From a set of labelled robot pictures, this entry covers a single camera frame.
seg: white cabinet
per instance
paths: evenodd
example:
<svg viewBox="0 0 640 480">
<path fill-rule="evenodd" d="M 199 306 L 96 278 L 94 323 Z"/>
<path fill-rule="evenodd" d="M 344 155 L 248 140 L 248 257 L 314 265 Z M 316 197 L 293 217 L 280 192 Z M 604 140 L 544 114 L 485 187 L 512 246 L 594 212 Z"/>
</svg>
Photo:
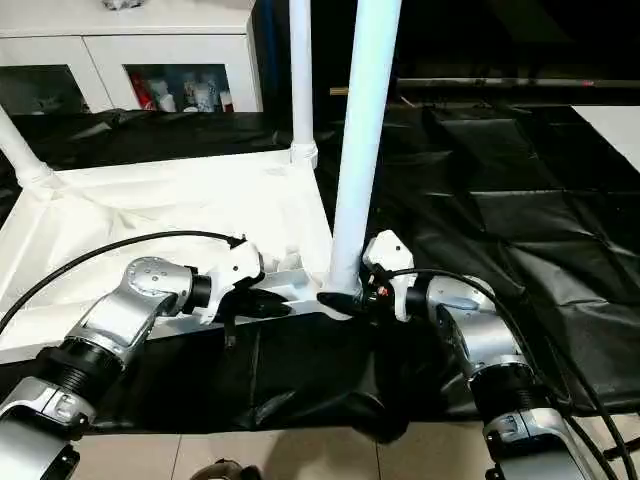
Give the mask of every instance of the white cabinet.
<svg viewBox="0 0 640 480">
<path fill-rule="evenodd" d="M 10 114 L 112 108 L 81 37 L 0 39 L 0 103 Z"/>
<path fill-rule="evenodd" d="M 10 114 L 160 109 L 166 90 L 178 110 L 203 110 L 193 90 L 209 85 L 205 110 L 220 109 L 222 92 L 226 110 L 261 111 L 252 10 L 253 0 L 117 12 L 100 0 L 0 0 L 0 103 Z"/>
</svg>

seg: tiled floor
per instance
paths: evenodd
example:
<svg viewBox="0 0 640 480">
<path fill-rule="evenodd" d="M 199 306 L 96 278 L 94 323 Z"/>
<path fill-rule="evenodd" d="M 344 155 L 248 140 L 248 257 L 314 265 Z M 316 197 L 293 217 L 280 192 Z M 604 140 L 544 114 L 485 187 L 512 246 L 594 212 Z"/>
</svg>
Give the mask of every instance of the tiled floor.
<svg viewBox="0 0 640 480">
<path fill-rule="evenodd" d="M 600 421 L 581 422 L 600 445 L 611 444 Z M 617 423 L 626 438 L 640 435 L 639 417 Z M 219 458 L 257 465 L 265 480 L 475 480 L 490 465 L 480 432 L 479 424 L 413 424 L 391 445 L 348 428 L 89 437 L 77 446 L 73 480 L 189 480 Z M 626 478 L 619 462 L 615 469 Z"/>
</svg>

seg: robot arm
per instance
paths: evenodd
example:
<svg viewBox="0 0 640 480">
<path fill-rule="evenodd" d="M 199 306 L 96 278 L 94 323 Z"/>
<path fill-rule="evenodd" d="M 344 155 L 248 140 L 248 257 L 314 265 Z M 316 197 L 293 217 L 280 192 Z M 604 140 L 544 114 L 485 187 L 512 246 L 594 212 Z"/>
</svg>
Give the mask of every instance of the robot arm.
<svg viewBox="0 0 640 480">
<path fill-rule="evenodd" d="M 0 404 L 0 472 L 12 480 L 65 480 L 79 461 L 79 439 L 107 390 L 125 372 L 159 316 L 205 309 L 211 322 L 223 297 L 262 278 L 245 242 L 206 275 L 157 257 L 134 260 L 120 285 L 98 300 L 62 344 L 36 359 Z"/>
<path fill-rule="evenodd" d="M 318 299 L 350 314 L 383 307 L 403 322 L 412 313 L 428 316 L 453 349 L 484 422 L 483 435 L 495 463 L 486 478 L 596 478 L 489 298 L 450 277 L 435 276 L 425 289 L 415 286 L 416 274 L 390 281 L 378 275 L 413 267 L 411 252 L 391 231 L 370 242 L 363 263 L 372 275 L 359 298 L 324 293 Z M 481 280 L 469 279 L 491 291 Z"/>
</svg>

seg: white pvc pipe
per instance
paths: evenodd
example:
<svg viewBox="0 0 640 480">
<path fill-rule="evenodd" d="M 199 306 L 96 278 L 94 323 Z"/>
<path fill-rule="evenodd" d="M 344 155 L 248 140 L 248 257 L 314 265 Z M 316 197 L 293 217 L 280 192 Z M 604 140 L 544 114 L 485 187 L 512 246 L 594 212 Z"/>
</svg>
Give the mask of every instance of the white pvc pipe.
<svg viewBox="0 0 640 480">
<path fill-rule="evenodd" d="M 7 157 L 16 174 L 26 170 L 41 169 L 43 163 L 22 138 L 7 112 L 0 105 L 0 150 Z"/>
<path fill-rule="evenodd" d="M 402 0 L 359 0 L 326 289 L 355 293 Z"/>
<path fill-rule="evenodd" d="M 289 0 L 291 33 L 291 96 L 293 103 L 293 161 L 315 163 L 313 83 L 311 73 L 311 0 Z"/>
</svg>

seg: black cloth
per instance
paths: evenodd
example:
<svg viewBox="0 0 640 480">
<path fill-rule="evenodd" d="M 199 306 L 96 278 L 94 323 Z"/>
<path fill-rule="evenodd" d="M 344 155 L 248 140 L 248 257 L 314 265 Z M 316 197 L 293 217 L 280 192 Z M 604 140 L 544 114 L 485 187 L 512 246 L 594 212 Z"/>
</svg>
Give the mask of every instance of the black cloth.
<svg viewBox="0 0 640 480">
<path fill-rule="evenodd" d="M 258 114 L 106 112 L 22 117 L 56 169 L 286 148 Z M 343 124 L 319 125 L 316 179 L 330 222 Z M 0 215 L 19 189 L 0 161 Z M 391 228 L 417 266 L 489 282 L 512 310 L 560 403 L 583 391 L 537 328 L 543 322 L 613 412 L 640 407 L 640 174 L 573 110 L 389 111 L 368 235 Z M 411 420 L 476 418 L 450 352 L 426 322 L 323 315 L 148 342 L 114 387 L 97 432 L 204 433 L 351 425 L 381 441 Z M 6 394 L 30 362 L 0 367 Z"/>
</svg>

